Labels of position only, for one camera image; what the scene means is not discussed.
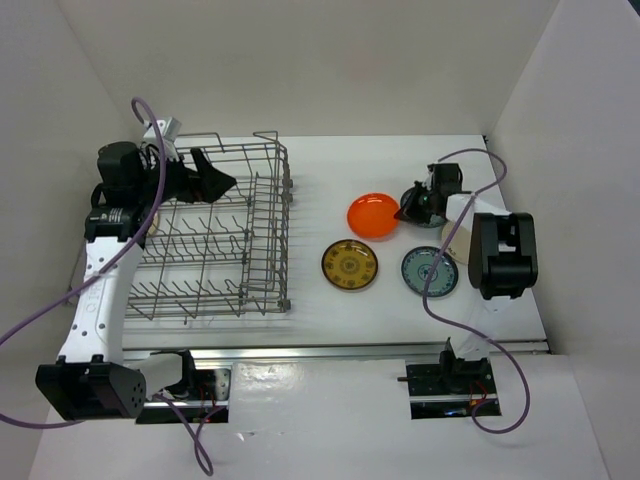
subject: plate rim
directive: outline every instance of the plate rim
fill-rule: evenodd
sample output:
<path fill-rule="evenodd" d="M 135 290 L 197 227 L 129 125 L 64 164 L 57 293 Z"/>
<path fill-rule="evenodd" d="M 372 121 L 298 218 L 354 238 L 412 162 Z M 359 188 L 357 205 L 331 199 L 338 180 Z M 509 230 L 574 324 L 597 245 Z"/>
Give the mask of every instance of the plate rim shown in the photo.
<path fill-rule="evenodd" d="M 411 291 L 412 291 L 412 292 L 415 292 L 415 293 L 417 293 L 418 295 L 422 295 L 422 294 L 423 294 L 423 292 L 419 292 L 418 290 L 416 290 L 415 288 L 413 288 L 413 287 L 409 284 L 409 282 L 407 281 L 407 279 L 406 279 L 406 278 L 405 278 L 405 276 L 404 276 L 404 268 L 403 268 L 403 267 L 404 267 L 404 263 L 405 263 L 405 261 L 407 260 L 407 257 L 409 257 L 409 255 L 411 255 L 412 253 L 414 253 L 415 251 L 418 251 L 418 250 L 429 250 L 429 251 L 434 251 L 434 250 L 435 250 L 436 255 L 437 255 L 437 252 L 439 252 L 439 251 L 440 251 L 440 248 L 439 248 L 439 247 L 433 247 L 433 246 L 431 246 L 431 245 L 425 245 L 425 246 L 422 246 L 422 247 L 415 247 L 415 248 L 412 248 L 412 249 L 411 249 L 411 250 L 409 250 L 409 251 L 406 253 L 406 255 L 402 258 L 402 262 L 400 262 L 400 275 L 402 275 L 402 280 L 404 280 L 405 285 L 406 285 L 407 287 L 409 287 L 409 288 L 411 289 Z M 445 293 L 442 293 L 442 294 L 439 294 L 439 295 L 436 295 L 436 294 L 432 294 L 432 295 L 430 295 L 430 294 L 429 294 L 429 292 L 427 292 L 427 297 L 429 297 L 429 298 L 442 298 L 442 297 L 446 297 L 446 296 L 447 296 L 447 295 L 449 295 L 451 292 L 453 292 L 453 290 L 456 288 L 456 285 L 458 285 L 458 280 L 460 279 L 460 271 L 458 270 L 458 265 L 456 264 L 456 261 L 453 259 L 453 257 L 452 257 L 451 255 L 449 255 L 447 252 L 443 252 L 443 255 L 442 255 L 442 256 L 443 256 L 443 257 L 446 257 L 446 258 L 447 258 L 447 260 L 449 260 L 449 261 L 451 262 L 451 265 L 453 265 L 453 272 L 454 272 L 454 279 L 455 279 L 455 280 L 454 280 L 453 284 L 451 285 L 451 288 L 450 288 L 447 292 L 445 292 Z"/>
<path fill-rule="evenodd" d="M 324 260 L 327 257 L 327 254 L 329 253 L 329 251 L 335 247 L 336 245 L 338 245 L 339 243 L 343 243 L 343 242 L 355 242 L 355 243 L 359 243 L 360 245 L 365 246 L 373 255 L 373 260 L 376 263 L 376 267 L 375 270 L 373 271 L 373 275 L 371 276 L 371 280 L 369 280 L 367 283 L 365 283 L 364 285 L 361 285 L 359 287 L 355 287 L 355 288 L 349 288 L 349 287 L 342 287 L 340 285 L 336 285 L 330 278 L 329 275 L 327 275 L 327 271 L 324 269 Z M 357 290 L 362 290 L 363 288 L 368 287 L 369 285 L 371 285 L 373 283 L 373 281 L 378 277 L 378 271 L 380 270 L 380 262 L 378 261 L 378 257 L 376 255 L 376 252 L 373 251 L 373 248 L 371 248 L 369 245 L 367 245 L 366 243 L 360 241 L 360 240 L 356 240 L 355 238 L 343 238 L 342 240 L 338 240 L 336 242 L 333 242 L 331 245 L 329 245 L 324 253 L 322 254 L 322 258 L 320 260 L 320 269 L 322 270 L 322 274 L 324 275 L 324 278 L 327 279 L 327 281 L 333 285 L 336 288 L 339 288 L 340 290 L 345 290 L 347 292 L 355 292 Z"/>

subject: blue patterned plate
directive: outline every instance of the blue patterned plate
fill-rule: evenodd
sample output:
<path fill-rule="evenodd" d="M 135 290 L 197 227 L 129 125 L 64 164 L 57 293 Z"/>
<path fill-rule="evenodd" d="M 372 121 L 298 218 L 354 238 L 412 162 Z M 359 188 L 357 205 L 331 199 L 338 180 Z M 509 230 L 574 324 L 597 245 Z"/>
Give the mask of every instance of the blue patterned plate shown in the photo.
<path fill-rule="evenodd" d="M 424 284 L 433 260 L 440 249 L 436 247 L 418 247 L 407 253 L 402 260 L 402 278 L 411 290 L 422 295 Z M 448 253 L 438 263 L 436 273 L 429 285 L 429 297 L 444 297 L 451 293 L 458 283 L 458 266 Z"/>

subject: decorative plate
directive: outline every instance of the decorative plate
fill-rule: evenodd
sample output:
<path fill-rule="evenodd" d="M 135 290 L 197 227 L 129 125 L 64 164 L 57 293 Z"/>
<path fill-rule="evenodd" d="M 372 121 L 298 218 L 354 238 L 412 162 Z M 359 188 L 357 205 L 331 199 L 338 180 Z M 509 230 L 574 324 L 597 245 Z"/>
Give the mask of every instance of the decorative plate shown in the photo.
<path fill-rule="evenodd" d="M 378 274 L 378 259 L 373 250 L 358 240 L 340 240 L 322 255 L 322 273 L 338 288 L 359 290 Z"/>
<path fill-rule="evenodd" d="M 436 247 L 418 247 L 407 253 L 402 260 L 402 278 L 414 292 L 422 295 L 424 284 L 440 249 Z M 444 297 L 451 293 L 458 283 L 458 266 L 448 253 L 442 256 L 436 273 L 429 285 L 429 297 Z"/>

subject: wire dish rack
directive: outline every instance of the wire dish rack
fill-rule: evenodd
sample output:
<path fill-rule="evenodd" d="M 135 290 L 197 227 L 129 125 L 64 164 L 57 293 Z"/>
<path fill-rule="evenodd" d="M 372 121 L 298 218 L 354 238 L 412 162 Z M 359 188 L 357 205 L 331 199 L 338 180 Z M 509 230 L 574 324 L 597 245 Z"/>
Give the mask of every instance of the wire dish rack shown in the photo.
<path fill-rule="evenodd" d="M 179 144 L 187 166 L 189 149 L 199 147 L 238 183 L 213 205 L 160 207 L 131 286 L 126 330 L 150 322 L 208 329 L 216 319 L 286 312 L 293 182 L 278 133 L 257 132 L 240 143 L 190 135 Z"/>

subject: yellow plate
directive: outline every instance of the yellow plate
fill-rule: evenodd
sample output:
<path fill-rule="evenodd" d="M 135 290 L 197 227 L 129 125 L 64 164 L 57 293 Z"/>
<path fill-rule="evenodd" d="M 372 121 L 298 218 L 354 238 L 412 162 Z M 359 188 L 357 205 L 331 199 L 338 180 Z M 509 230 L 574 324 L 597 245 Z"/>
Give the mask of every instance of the yellow plate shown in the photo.
<path fill-rule="evenodd" d="M 378 274 L 378 259 L 367 245 L 358 240 L 340 240 L 322 255 L 322 273 L 338 288 L 359 290 Z"/>

